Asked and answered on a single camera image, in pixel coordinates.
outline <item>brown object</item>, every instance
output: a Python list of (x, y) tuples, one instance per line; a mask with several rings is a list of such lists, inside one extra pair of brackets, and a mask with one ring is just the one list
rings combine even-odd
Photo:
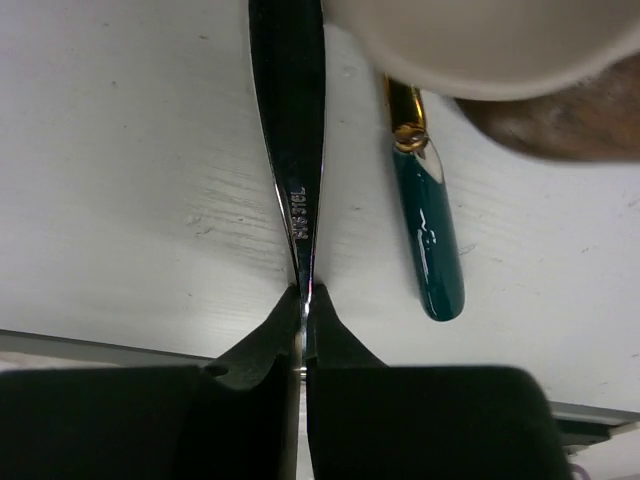
[(518, 152), (563, 160), (640, 160), (640, 55), (552, 95), (457, 102), (480, 131)]

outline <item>brush handle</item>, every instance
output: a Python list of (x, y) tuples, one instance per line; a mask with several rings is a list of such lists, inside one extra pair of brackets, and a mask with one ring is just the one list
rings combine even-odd
[(464, 282), (442, 165), (431, 141), (401, 152), (393, 163), (425, 310), (437, 321), (457, 317), (464, 306)]

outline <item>gold ferrule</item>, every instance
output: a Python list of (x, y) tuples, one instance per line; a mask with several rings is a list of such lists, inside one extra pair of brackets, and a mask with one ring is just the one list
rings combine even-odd
[(420, 90), (383, 75), (384, 91), (396, 148), (413, 152), (423, 148), (429, 136)]

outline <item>black holder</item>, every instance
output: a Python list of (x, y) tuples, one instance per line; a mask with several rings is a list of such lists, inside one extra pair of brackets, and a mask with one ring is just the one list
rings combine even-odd
[[(388, 367), (324, 286), (310, 326), (316, 480), (571, 479), (541, 390), (505, 367)], [(206, 367), (0, 375), (2, 479), (276, 479), (289, 448), (299, 295)]]

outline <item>white table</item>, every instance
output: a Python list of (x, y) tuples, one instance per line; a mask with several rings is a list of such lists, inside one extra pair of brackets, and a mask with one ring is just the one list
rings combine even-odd
[[(318, 277), (391, 364), (513, 364), (640, 411), (640, 168), (518, 157), (426, 95), (467, 305), (414, 286), (377, 81), (327, 27)], [(0, 5), (0, 329), (217, 356), (287, 285), (238, 0)]]

